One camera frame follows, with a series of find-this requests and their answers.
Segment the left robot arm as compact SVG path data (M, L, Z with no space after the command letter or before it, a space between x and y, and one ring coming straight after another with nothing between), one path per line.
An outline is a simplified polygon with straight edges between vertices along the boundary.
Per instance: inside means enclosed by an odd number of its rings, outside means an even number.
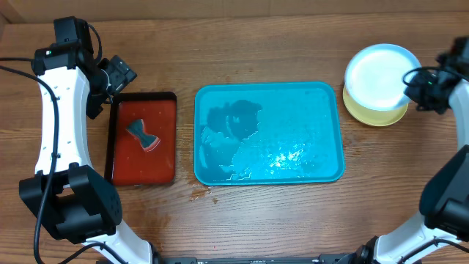
M95 118L136 74L118 56L93 48L97 32L70 16L53 22L56 40L34 54L42 93L42 138L34 176L19 183L36 231L94 249L111 263L155 263L152 244L124 222L117 190L89 157L86 121Z

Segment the green plate back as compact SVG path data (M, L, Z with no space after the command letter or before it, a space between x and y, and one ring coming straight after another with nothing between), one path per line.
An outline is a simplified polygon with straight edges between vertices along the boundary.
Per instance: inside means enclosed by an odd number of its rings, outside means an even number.
M408 105L405 105L391 111L375 111L368 109L353 100L348 94L346 87L343 88L342 98L346 109L356 120L375 127L385 127L400 121L406 114L408 108Z

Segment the light blue plate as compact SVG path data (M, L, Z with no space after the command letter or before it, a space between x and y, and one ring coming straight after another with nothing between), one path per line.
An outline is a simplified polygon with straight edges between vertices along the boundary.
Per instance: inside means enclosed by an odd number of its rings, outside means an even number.
M420 66L406 48L388 43L371 45L350 60L344 84L359 105L374 111L396 110L410 102L403 77Z

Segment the dark blue sponge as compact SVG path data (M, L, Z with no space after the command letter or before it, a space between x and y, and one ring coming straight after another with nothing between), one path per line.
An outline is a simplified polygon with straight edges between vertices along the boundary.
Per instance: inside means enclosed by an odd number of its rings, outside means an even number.
M145 131L143 119L132 121L127 126L126 131L139 142L144 152L151 152L160 143L159 137Z

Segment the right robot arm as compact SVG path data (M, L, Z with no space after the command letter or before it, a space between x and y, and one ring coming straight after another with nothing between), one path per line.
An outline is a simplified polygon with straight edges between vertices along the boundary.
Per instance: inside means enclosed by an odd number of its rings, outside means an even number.
M468 248L468 38L458 37L436 67L412 69L402 79L418 111L452 110L458 151L425 185L416 215L386 235L373 237L340 263L420 263L445 246Z

